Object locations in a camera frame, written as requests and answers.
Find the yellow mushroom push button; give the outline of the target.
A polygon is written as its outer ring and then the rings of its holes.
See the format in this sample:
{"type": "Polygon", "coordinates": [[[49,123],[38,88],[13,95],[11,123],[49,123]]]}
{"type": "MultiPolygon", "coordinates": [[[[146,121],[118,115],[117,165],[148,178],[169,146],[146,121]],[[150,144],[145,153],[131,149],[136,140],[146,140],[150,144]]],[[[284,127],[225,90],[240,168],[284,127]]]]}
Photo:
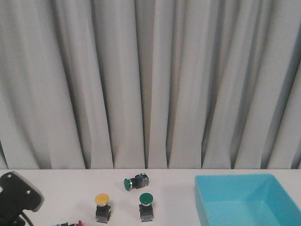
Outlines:
{"type": "Polygon", "coordinates": [[[98,223],[107,224],[111,217],[111,206],[108,205],[109,196],[105,193],[98,194],[95,197],[96,211],[95,219],[98,223]]]}

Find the light blue plastic box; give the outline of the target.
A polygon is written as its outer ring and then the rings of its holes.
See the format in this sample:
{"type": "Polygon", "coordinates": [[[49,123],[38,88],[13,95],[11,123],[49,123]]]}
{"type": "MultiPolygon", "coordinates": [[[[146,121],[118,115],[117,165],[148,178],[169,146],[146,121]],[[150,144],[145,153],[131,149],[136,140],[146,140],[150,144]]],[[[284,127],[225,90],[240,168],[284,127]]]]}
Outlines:
{"type": "Polygon", "coordinates": [[[272,174],[195,176],[203,226],[299,226],[301,210],[272,174]]]}

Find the lying green push button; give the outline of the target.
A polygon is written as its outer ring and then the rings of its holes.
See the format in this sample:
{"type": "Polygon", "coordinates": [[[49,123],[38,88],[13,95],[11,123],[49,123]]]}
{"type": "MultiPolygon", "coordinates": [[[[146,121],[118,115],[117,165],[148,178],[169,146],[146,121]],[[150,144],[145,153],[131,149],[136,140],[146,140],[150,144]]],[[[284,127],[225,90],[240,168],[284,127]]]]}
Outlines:
{"type": "Polygon", "coordinates": [[[127,191],[130,191],[131,189],[140,189],[148,186],[148,184],[149,184],[149,177],[145,173],[140,173],[138,175],[135,175],[134,178],[124,179],[124,187],[127,191]]]}

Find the white pleated curtain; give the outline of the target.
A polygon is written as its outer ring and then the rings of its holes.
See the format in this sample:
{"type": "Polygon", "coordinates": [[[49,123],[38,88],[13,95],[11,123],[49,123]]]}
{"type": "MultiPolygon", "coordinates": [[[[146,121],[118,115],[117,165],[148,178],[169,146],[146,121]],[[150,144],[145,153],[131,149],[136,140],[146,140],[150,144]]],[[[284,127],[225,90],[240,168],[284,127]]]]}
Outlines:
{"type": "Polygon", "coordinates": [[[3,0],[2,169],[299,169],[298,0],[3,0]]]}

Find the upright green push button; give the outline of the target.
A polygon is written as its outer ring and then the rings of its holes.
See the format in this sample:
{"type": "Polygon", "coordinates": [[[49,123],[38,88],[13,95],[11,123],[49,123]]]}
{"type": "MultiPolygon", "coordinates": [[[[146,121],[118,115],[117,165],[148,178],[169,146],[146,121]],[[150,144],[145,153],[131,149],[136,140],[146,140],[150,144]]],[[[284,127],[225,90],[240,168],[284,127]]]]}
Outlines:
{"type": "Polygon", "coordinates": [[[150,193],[143,193],[139,197],[139,212],[140,212],[140,219],[142,222],[150,222],[154,219],[153,214],[153,196],[150,193]]]}

